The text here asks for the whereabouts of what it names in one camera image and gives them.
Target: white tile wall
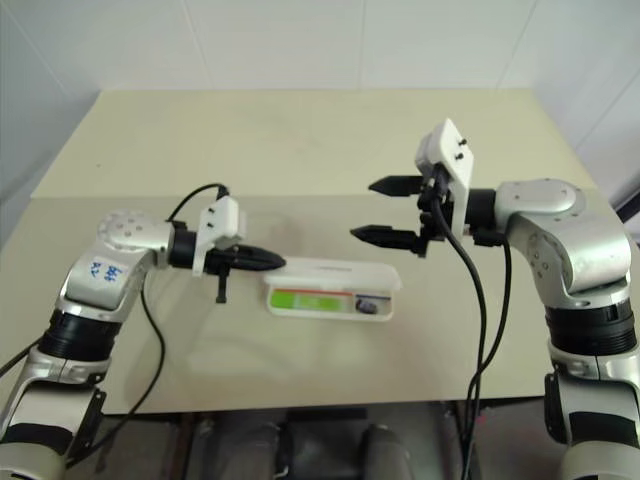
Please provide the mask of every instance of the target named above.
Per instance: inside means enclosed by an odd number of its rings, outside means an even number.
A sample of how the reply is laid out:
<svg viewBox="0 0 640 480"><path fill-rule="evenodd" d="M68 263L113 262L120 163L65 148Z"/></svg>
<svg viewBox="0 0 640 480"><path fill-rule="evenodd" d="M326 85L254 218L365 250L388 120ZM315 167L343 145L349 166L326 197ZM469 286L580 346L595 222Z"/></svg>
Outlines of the white tile wall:
<svg viewBox="0 0 640 480"><path fill-rule="evenodd" d="M364 0L185 0L215 88L356 88Z"/></svg>
<svg viewBox="0 0 640 480"><path fill-rule="evenodd" d="M493 88L534 0L367 0L363 87Z"/></svg>
<svg viewBox="0 0 640 480"><path fill-rule="evenodd" d="M640 2L540 0L502 87L533 87L575 147L640 68Z"/></svg>
<svg viewBox="0 0 640 480"><path fill-rule="evenodd" d="M633 140L640 118L630 106L640 70L634 0L0 0L0 7L5 232L26 204L32 172L44 171L100 89L530 86L612 199L640 181Z"/></svg>

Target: table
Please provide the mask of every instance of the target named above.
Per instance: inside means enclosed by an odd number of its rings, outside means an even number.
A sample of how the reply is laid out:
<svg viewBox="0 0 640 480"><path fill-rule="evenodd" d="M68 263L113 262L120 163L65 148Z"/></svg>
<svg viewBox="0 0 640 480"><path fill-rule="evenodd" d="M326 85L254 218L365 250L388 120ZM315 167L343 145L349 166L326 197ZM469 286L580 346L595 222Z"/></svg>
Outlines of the table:
<svg viewBox="0 0 640 480"><path fill-rule="evenodd" d="M247 243L285 255L394 265L404 283L397 313L386 324L274 317L258 274L233 272L229 303L216 305L215 278L154 273L149 300L168 358L141 412L464 397L478 313L455 252L432 244L419 260L348 234L367 223L416 228L413 199L388 199L366 186L387 174L415 173L421 136L447 115L474 150L474 186L563 178L613 215L527 90L106 92L2 251L0 361L46 327L67 269L91 244L105 213L130 207L164 218L195 186L223 181L249 213ZM194 226L207 201L194 199L183 219ZM502 253L467 246L485 283L492 333ZM638 255L634 246L633 279L640 278ZM640 302L633 305L640 311ZM546 338L544 310L516 253L510 322L483 395L542 394L550 369ZM123 413L144 390L158 356L139 305L112 356L104 412ZM0 395L16 373L0 383Z"/></svg>

